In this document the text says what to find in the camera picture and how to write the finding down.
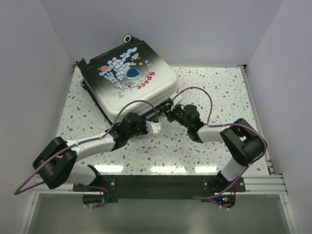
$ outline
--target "speckled tabletop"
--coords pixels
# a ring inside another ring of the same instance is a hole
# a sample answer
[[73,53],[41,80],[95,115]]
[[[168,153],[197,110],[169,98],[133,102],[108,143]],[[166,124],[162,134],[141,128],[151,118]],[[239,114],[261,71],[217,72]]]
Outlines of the speckled tabletop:
[[[214,102],[210,123],[233,122],[242,117],[256,128],[250,101],[239,68],[174,67],[179,89],[204,88]],[[81,139],[97,135],[110,127],[88,92],[80,86],[82,75],[75,68],[72,84],[58,129],[64,139]],[[209,100],[194,90],[183,93],[182,104],[198,106],[201,118],[209,111]],[[198,144],[186,136],[178,123],[159,118],[163,131],[128,141],[124,148],[90,156],[77,164],[92,164],[102,174],[115,175],[215,175],[231,155],[224,143]],[[250,167],[245,175],[268,175],[264,158]]]

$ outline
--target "gray wall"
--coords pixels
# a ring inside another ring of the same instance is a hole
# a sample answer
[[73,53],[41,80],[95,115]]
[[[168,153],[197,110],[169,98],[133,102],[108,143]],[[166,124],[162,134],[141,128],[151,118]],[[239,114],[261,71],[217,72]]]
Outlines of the gray wall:
[[0,2],[0,233],[18,233],[29,194],[14,196],[54,137],[69,62],[38,0]]
[[170,65],[246,64],[282,0],[41,0],[71,61],[145,40]]
[[301,233],[311,233],[311,0],[284,0],[247,76],[273,166],[285,176]]

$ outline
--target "cable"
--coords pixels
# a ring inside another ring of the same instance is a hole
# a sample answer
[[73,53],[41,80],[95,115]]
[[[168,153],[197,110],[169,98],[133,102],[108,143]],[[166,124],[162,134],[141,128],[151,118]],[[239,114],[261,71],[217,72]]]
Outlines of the cable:
[[[155,106],[154,106],[152,103],[150,103],[149,101],[145,101],[145,100],[135,100],[135,101],[131,101],[131,102],[129,102],[127,105],[125,105],[125,106],[120,110],[120,112],[118,113],[116,119],[115,119],[114,122],[112,123],[111,127],[107,130],[107,132],[106,132],[103,136],[101,136],[101,137],[97,136],[97,137],[94,137],[94,138],[82,140],[82,141],[79,141],[78,144],[84,144],[84,143],[87,143],[87,142],[91,142],[91,141],[94,141],[94,140],[99,140],[100,138],[106,137],[106,136],[111,132],[111,130],[113,129],[113,127],[114,127],[114,125],[116,124],[116,122],[117,122],[118,118],[120,117],[121,113],[122,113],[128,106],[130,106],[130,105],[132,105],[133,103],[136,103],[136,102],[144,102],[144,103],[146,103],[146,104],[149,104],[149,105],[152,107],[152,109],[154,110],[155,116],[156,116],[156,120],[158,121],[157,110],[156,110]],[[78,144],[75,143],[75,144],[72,144],[72,145],[70,145],[70,146],[67,146],[66,148],[64,148],[64,149],[62,149],[62,150],[60,150],[60,151],[58,151],[57,153],[55,153],[55,154],[53,154],[51,157],[49,157],[43,164],[41,164],[37,169],[35,169],[35,171],[34,171],[28,178],[26,178],[26,180],[25,180],[21,185],[19,185],[19,187],[14,191],[14,195],[19,195],[19,194],[24,193],[24,192],[26,192],[27,190],[30,190],[30,189],[32,189],[32,188],[38,186],[38,185],[44,184],[44,181],[42,181],[42,182],[40,182],[40,183],[36,183],[36,184],[31,185],[31,186],[29,186],[29,187],[27,187],[27,188],[25,188],[25,189],[22,189],[22,188],[23,188],[23,187],[24,187],[24,186],[25,186],[25,185],[26,185],[26,184],[27,184],[27,183],[28,183],[28,182],[29,182],[45,165],[47,165],[50,161],[52,161],[52,160],[53,160],[54,158],[56,158],[57,156],[59,156],[59,155],[65,153],[66,151],[70,150],[71,148],[77,146]]]
[[83,186],[85,188],[90,188],[90,189],[99,189],[99,190],[102,190],[104,192],[104,194],[106,194],[106,199],[103,202],[101,202],[100,204],[98,204],[96,206],[90,205],[89,208],[91,208],[91,209],[99,208],[101,206],[104,206],[108,202],[108,200],[109,200],[109,192],[108,192],[107,189],[102,188],[102,187],[97,187],[97,186],[83,185],[83,184],[81,184],[81,186]]
[[[259,159],[261,159],[264,155],[265,155],[265,152],[268,148],[268,145],[266,143],[266,141],[263,139],[263,137],[258,133],[256,132],[254,129],[246,126],[246,125],[243,125],[243,124],[239,124],[239,123],[226,123],[226,124],[218,124],[218,125],[209,125],[210,127],[227,127],[227,126],[237,126],[237,127],[241,127],[241,128],[245,128],[251,132],[253,132],[254,134],[256,134],[256,136],[261,140],[262,144],[263,144],[263,152],[258,156],[256,157],[253,161],[251,161],[251,164],[252,163],[255,163],[257,162]],[[247,171],[247,169],[249,168],[249,166],[247,166],[245,169],[243,169],[243,171],[232,181],[232,183],[226,187],[223,191],[213,195],[213,196],[208,196],[208,197],[204,197],[204,196],[196,196],[194,195],[193,196],[193,199],[199,199],[199,200],[209,200],[209,201],[212,201],[212,199],[222,195],[223,193],[225,193],[226,191],[228,191],[232,186],[234,186],[236,184],[236,182],[241,178],[241,176],[245,173],[245,171]]]
[[208,123],[209,123],[210,116],[211,116],[211,114],[212,114],[212,112],[213,112],[213,100],[212,100],[211,96],[208,94],[208,92],[207,92],[206,90],[204,90],[204,89],[202,89],[202,88],[199,88],[199,87],[194,87],[194,86],[187,87],[187,88],[181,90],[180,92],[178,92],[178,94],[175,95],[174,98],[171,99],[171,101],[173,101],[174,99],[176,99],[177,96],[179,96],[180,94],[184,93],[186,90],[189,90],[189,89],[199,89],[199,90],[203,91],[203,92],[208,96],[208,98],[209,98],[209,100],[210,100],[210,111],[209,111],[209,113],[208,113],[208,118],[207,118],[207,124],[208,124]]

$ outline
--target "table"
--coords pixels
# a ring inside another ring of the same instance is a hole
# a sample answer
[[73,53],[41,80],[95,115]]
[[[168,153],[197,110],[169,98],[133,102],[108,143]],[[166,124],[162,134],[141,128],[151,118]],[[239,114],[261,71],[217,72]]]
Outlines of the table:
[[[179,89],[198,86],[205,89],[214,102],[210,123],[234,122],[242,117],[256,129],[256,122],[240,68],[174,67]],[[82,75],[76,67],[59,124],[58,136],[65,140],[97,135],[110,127],[88,92],[81,85]],[[206,120],[210,108],[208,97],[199,90],[182,94],[182,104],[194,104]],[[178,123],[159,118],[163,131],[128,141],[119,150],[90,156],[76,162],[92,164],[101,174],[115,175],[216,175],[231,155],[224,143],[192,142],[186,129]],[[265,158],[244,174],[268,175]]]

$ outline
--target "purple cable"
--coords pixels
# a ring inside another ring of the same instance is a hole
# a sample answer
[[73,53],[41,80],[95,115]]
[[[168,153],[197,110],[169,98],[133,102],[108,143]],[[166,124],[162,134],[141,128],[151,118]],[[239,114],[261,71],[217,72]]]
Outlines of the purple cable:
[[209,114],[208,114],[207,123],[209,123],[210,116],[211,116],[211,114],[212,114],[212,112],[213,112],[213,100],[212,100],[211,96],[208,94],[208,92],[207,92],[206,90],[204,90],[204,89],[202,89],[202,88],[199,88],[199,87],[194,87],[194,86],[187,87],[187,88],[181,90],[180,92],[178,92],[178,94],[174,96],[174,98],[172,99],[172,101],[173,101],[174,99],[176,99],[177,96],[179,96],[180,94],[184,93],[186,90],[189,90],[189,89],[199,89],[199,90],[203,91],[203,92],[208,96],[208,98],[209,98],[209,100],[210,100],[210,111],[209,111]]
[[99,190],[102,190],[104,193],[106,193],[106,199],[105,199],[105,201],[101,202],[100,204],[98,204],[98,205],[96,205],[96,206],[89,206],[89,208],[91,208],[91,209],[99,208],[99,207],[101,207],[101,206],[104,206],[104,205],[108,202],[108,199],[109,199],[109,192],[107,191],[107,189],[102,188],[102,187],[83,185],[83,184],[82,184],[82,186],[85,187],[85,188],[90,188],[90,189],[99,189]]
[[[120,110],[120,112],[118,113],[116,119],[115,119],[114,122],[112,123],[111,127],[107,130],[107,132],[106,132],[101,138],[106,137],[106,136],[111,132],[111,130],[113,129],[114,125],[115,125],[116,122],[117,122],[117,119],[120,117],[121,113],[122,113],[128,106],[130,106],[131,104],[136,103],[136,102],[144,102],[144,103],[146,103],[146,104],[149,104],[149,105],[153,108],[153,110],[154,110],[154,112],[155,112],[156,119],[158,119],[157,110],[156,110],[155,106],[154,106],[152,103],[150,103],[149,101],[145,101],[145,100],[135,100],[135,101],[131,101],[131,102],[129,102],[127,105],[125,105],[125,106]],[[79,142],[79,144],[83,144],[83,143],[87,143],[87,142],[91,142],[91,141],[99,140],[99,139],[100,139],[100,137],[94,137],[94,138],[82,140],[82,141]],[[56,158],[57,156],[59,156],[59,155],[65,153],[66,151],[68,151],[69,149],[71,149],[71,148],[73,148],[73,147],[75,147],[75,146],[77,146],[77,144],[72,144],[72,145],[70,145],[70,146],[67,146],[66,148],[60,150],[59,152],[53,154],[50,158],[48,158],[43,164],[41,164],[37,169],[35,169],[35,171],[34,171],[28,178],[26,178],[26,180],[25,180],[21,185],[19,185],[19,187],[15,190],[14,195],[19,195],[19,194],[24,193],[24,192],[26,192],[27,190],[30,190],[30,189],[32,189],[32,188],[38,186],[38,185],[44,184],[44,181],[42,181],[42,182],[40,182],[40,183],[36,183],[36,184],[31,185],[31,186],[29,186],[29,187],[27,187],[27,188],[25,188],[25,189],[22,189],[22,188],[23,188],[23,187],[24,187],[24,186],[25,186],[25,185],[26,185],[26,184],[27,184],[27,183],[28,183],[28,182],[29,182],[45,165],[47,165],[50,161],[52,161],[52,160],[53,160],[54,158]]]
[[[254,129],[248,127],[248,126],[245,126],[243,124],[239,124],[239,123],[226,123],[226,124],[219,124],[219,125],[209,125],[209,127],[216,127],[216,128],[219,128],[219,127],[228,127],[228,126],[237,126],[237,127],[241,127],[241,128],[245,128],[251,132],[253,132],[254,134],[256,134],[256,136],[261,140],[262,144],[263,144],[263,152],[258,156],[256,157],[251,163],[255,163],[257,162],[259,159],[261,159],[264,155],[265,155],[265,152],[267,150],[267,143],[266,141],[263,139],[263,137],[258,133],[256,132]],[[212,201],[212,199],[222,195],[223,193],[225,193],[226,191],[228,191],[231,187],[233,187],[233,185],[235,185],[235,183],[241,178],[241,176],[245,173],[245,171],[247,171],[248,167],[246,167],[233,181],[232,183],[227,187],[225,188],[223,191],[213,195],[213,196],[208,196],[208,197],[204,197],[204,196],[196,196],[194,195],[193,196],[193,199],[199,199],[199,200],[209,200],[209,201]]]

